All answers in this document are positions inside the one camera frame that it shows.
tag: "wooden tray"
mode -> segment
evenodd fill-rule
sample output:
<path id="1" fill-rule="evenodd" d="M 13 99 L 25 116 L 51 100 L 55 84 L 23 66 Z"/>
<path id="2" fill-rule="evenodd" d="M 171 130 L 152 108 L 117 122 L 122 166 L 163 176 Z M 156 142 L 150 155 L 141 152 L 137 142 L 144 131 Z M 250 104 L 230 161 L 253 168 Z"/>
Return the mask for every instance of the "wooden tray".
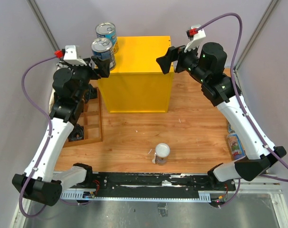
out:
<path id="1" fill-rule="evenodd" d="M 66 140 L 64 147 L 78 146 L 103 141 L 101 94 L 98 88 L 97 98 L 84 104 L 84 112 L 78 119 L 78 124 L 84 127 L 84 139 L 69 142 Z"/>

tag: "small jar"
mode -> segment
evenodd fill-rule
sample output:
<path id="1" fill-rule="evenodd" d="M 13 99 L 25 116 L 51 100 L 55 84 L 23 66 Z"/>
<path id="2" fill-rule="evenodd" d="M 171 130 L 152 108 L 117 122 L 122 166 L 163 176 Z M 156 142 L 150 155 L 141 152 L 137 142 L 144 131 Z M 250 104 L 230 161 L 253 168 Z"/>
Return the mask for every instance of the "small jar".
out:
<path id="1" fill-rule="evenodd" d="M 169 146 L 165 143 L 160 143 L 155 148 L 153 163 L 164 165 L 167 162 L 168 155 L 171 152 Z"/>

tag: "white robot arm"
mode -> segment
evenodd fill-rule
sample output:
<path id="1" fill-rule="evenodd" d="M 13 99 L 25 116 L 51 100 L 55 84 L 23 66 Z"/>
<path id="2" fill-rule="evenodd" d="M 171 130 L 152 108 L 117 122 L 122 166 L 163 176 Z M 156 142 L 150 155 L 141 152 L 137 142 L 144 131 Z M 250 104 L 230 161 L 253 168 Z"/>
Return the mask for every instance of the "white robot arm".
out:
<path id="1" fill-rule="evenodd" d="M 227 58 L 223 47 L 218 43 L 205 43 L 198 57 L 198 47 L 205 38 L 203 29 L 197 31 L 199 27 L 200 25 L 192 26 L 186 32 L 191 40 L 186 46 L 170 47 L 165 56 L 157 58 L 156 61 L 164 74 L 169 72 L 173 61 L 178 61 L 175 72 L 187 71 L 202 85 L 203 94 L 230 122 L 245 147 L 245 157 L 227 164 L 219 164 L 208 171 L 211 182 L 217 184 L 235 178 L 251 181 L 277 162 L 268 148 L 273 149 L 280 158 L 286 155 L 286 151 L 282 146 L 276 147 L 259 127 L 239 88 L 238 94 L 235 94 L 232 79 L 223 73 Z M 246 115 L 250 116 L 258 132 L 264 137 L 266 145 L 263 145 L 247 120 L 237 96 L 247 111 Z"/>
<path id="2" fill-rule="evenodd" d="M 87 187 L 93 181 L 92 167 L 85 164 L 76 163 L 70 170 L 57 175 L 53 175 L 53 170 L 66 139 L 83 112 L 84 95 L 89 89 L 90 80 L 109 77 L 110 74 L 109 60 L 99 60 L 94 56 L 81 59 L 77 46 L 66 46 L 64 50 L 57 51 L 56 55 L 60 59 L 63 57 L 61 63 L 64 67 L 53 75 L 55 102 L 49 115 L 52 125 L 51 135 L 47 128 L 29 166 L 22 175 L 15 174 L 12 179 L 13 185 L 22 192 L 23 197 L 49 206 L 58 201 L 62 191 L 75 184 Z M 92 68 L 91 60 L 98 68 Z M 48 138 L 50 138 L 48 145 L 42 154 Z"/>

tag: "yellow box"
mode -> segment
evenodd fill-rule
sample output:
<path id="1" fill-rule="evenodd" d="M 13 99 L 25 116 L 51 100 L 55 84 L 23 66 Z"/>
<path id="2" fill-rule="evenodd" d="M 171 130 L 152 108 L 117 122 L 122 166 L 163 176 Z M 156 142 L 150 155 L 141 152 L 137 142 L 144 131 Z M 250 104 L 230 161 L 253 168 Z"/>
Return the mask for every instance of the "yellow box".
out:
<path id="1" fill-rule="evenodd" d="M 173 66 L 163 75 L 156 58 L 171 46 L 170 36 L 118 37 L 116 67 L 98 80 L 110 113 L 166 113 L 173 82 Z"/>

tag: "gray wall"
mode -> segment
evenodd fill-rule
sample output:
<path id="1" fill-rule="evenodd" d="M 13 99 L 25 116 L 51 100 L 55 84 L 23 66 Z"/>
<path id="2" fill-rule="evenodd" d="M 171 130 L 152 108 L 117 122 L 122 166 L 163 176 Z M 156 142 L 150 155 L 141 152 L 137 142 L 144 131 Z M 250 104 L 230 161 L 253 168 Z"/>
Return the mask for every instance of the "gray wall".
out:
<path id="1" fill-rule="evenodd" d="M 171 36 L 174 46 L 186 45 L 185 31 L 227 12 L 236 12 L 244 22 L 240 52 L 244 49 L 270 0 L 37 0 L 60 48 L 80 45 L 83 57 L 91 55 L 98 23 L 115 23 L 118 36 Z M 226 18 L 205 30 L 204 42 L 223 45 L 227 65 L 238 35 L 238 22 Z"/>
<path id="2" fill-rule="evenodd" d="M 0 1 L 0 228 L 7 228 L 18 201 L 11 184 L 23 173 L 47 126 L 44 117 L 23 96 L 21 76 L 53 51 L 27 2 Z M 54 62 L 33 69 L 26 88 L 47 110 Z"/>
<path id="3" fill-rule="evenodd" d="M 288 153 L 288 0 L 282 0 L 275 9 L 239 74 L 257 122 Z M 284 160 L 288 163 L 288 154 Z M 276 164 L 272 171 L 288 178 L 288 171 L 281 164 Z M 288 183 L 282 186 L 288 204 Z"/>

